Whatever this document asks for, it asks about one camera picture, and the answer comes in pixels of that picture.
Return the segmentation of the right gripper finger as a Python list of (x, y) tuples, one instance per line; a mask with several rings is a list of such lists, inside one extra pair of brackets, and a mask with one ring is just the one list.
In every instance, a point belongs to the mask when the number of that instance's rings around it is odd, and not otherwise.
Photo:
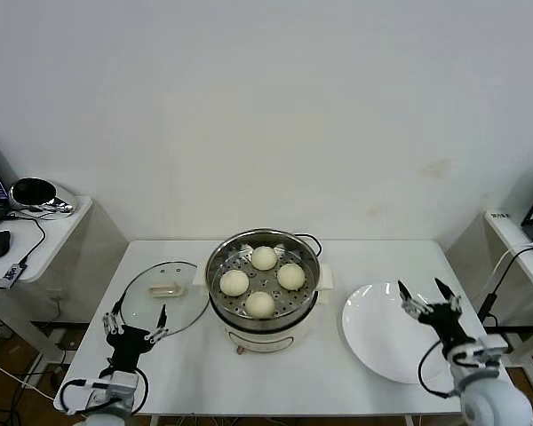
[(460, 297), (456, 296), (448, 285), (442, 282), (440, 279), (435, 278), (434, 282), (444, 297), (445, 301), (450, 305), (452, 311), (460, 311)]
[(427, 314), (428, 309), (425, 304), (415, 300), (405, 285), (399, 280), (398, 288), (402, 299), (402, 308), (408, 314)]

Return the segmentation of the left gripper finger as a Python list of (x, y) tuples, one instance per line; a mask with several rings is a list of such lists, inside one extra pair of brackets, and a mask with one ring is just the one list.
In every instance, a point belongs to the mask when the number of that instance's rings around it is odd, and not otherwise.
[(158, 321), (156, 323), (155, 331), (152, 334), (146, 336), (145, 339), (147, 341), (160, 341), (160, 340), (162, 340), (165, 337), (165, 335), (167, 334), (166, 323), (167, 323), (167, 311), (166, 311), (166, 305), (164, 304), (162, 306), (161, 311), (160, 311), (160, 314), (159, 314), (159, 317), (158, 317)]
[(103, 328), (106, 334), (122, 334), (123, 324), (120, 320), (125, 293), (115, 301), (112, 309), (103, 315)]

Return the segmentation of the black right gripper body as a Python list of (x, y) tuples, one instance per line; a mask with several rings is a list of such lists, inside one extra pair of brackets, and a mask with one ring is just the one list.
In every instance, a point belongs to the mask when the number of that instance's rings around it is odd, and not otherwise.
[(460, 325), (461, 316), (462, 309), (452, 304), (428, 304), (419, 314), (419, 322), (434, 329), (444, 351), (452, 351), (457, 346), (474, 342)]

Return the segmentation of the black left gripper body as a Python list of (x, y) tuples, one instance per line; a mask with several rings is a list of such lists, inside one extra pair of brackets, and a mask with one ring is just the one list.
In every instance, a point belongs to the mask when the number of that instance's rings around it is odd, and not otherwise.
[(154, 347), (150, 333), (136, 327), (123, 327), (123, 332), (109, 333), (107, 343), (113, 348), (110, 366), (114, 370), (134, 373), (141, 355)]

